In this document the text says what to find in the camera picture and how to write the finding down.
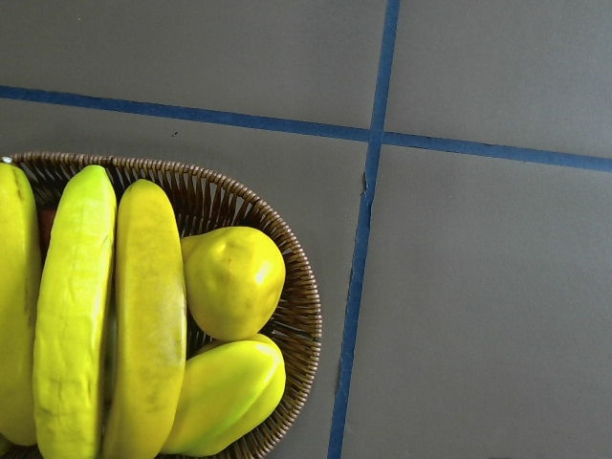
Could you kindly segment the smooth yellow banana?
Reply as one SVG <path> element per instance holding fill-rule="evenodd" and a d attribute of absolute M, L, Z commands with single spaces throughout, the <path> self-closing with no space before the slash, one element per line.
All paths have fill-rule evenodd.
<path fill-rule="evenodd" d="M 154 458 L 173 425 L 186 365 L 180 235 L 162 188 L 140 179 L 120 198 L 116 375 L 101 455 Z"/>

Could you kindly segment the textured yellow banana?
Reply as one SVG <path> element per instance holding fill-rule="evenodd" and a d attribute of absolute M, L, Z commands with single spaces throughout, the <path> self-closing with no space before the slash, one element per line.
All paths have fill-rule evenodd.
<path fill-rule="evenodd" d="M 33 396 L 45 458 L 95 458 L 117 201 L 105 169 L 88 165 L 61 194 L 37 302 Z"/>

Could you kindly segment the brown wicker basket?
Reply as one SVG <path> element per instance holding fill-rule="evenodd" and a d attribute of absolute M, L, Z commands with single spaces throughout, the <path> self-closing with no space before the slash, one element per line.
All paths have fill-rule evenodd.
<path fill-rule="evenodd" d="M 247 186 L 194 164 L 44 151 L 6 154 L 3 159 L 25 171 L 41 208 L 56 207 L 68 181 L 83 167 L 99 164 L 106 168 L 118 195 L 139 179 L 159 185 L 168 195 L 183 236 L 249 226 L 272 238 L 283 255 L 286 277 L 279 304 L 261 332 L 283 354 L 284 394 L 265 421 L 217 454 L 220 458 L 266 457 L 307 402 L 317 374 L 322 335 L 316 278 L 305 251 L 282 217 Z"/>

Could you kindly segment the yellow pear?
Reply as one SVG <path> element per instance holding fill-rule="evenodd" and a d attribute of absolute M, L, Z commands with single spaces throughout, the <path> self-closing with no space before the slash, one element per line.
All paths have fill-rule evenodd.
<path fill-rule="evenodd" d="M 286 268 L 280 249 L 259 229 L 226 227 L 182 239 L 187 306 L 219 340 L 247 339 L 271 318 Z"/>

